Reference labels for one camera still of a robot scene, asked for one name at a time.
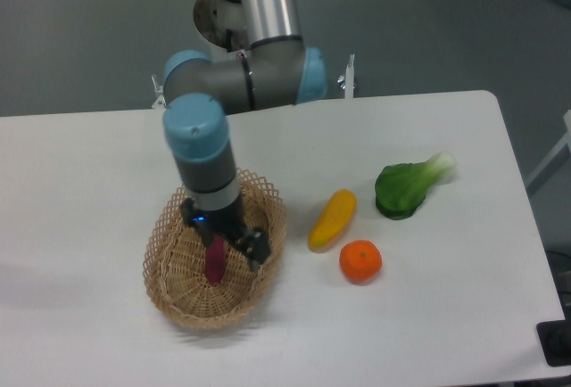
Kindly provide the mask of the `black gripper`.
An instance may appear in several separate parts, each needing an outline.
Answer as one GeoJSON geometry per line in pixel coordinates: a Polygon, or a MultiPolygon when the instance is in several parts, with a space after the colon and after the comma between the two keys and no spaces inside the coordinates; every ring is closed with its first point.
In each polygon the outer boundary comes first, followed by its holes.
{"type": "Polygon", "coordinates": [[[193,199],[186,198],[179,209],[184,225],[194,229],[206,250],[210,248],[213,236],[220,235],[234,244],[252,272],[256,272],[271,255],[269,233],[260,227],[246,227],[241,196],[218,210],[200,209],[193,199]]]}

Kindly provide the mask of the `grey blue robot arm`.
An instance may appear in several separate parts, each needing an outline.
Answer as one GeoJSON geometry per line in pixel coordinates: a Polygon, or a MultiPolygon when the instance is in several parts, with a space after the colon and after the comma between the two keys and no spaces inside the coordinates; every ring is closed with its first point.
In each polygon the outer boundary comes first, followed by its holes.
{"type": "Polygon", "coordinates": [[[216,2],[210,17],[229,57],[172,55],[163,73],[162,123],[186,191],[185,225],[205,247],[225,239],[256,270],[270,256],[269,235],[244,222],[228,115],[321,99],[327,72],[320,50],[303,42],[295,0],[216,2]]]}

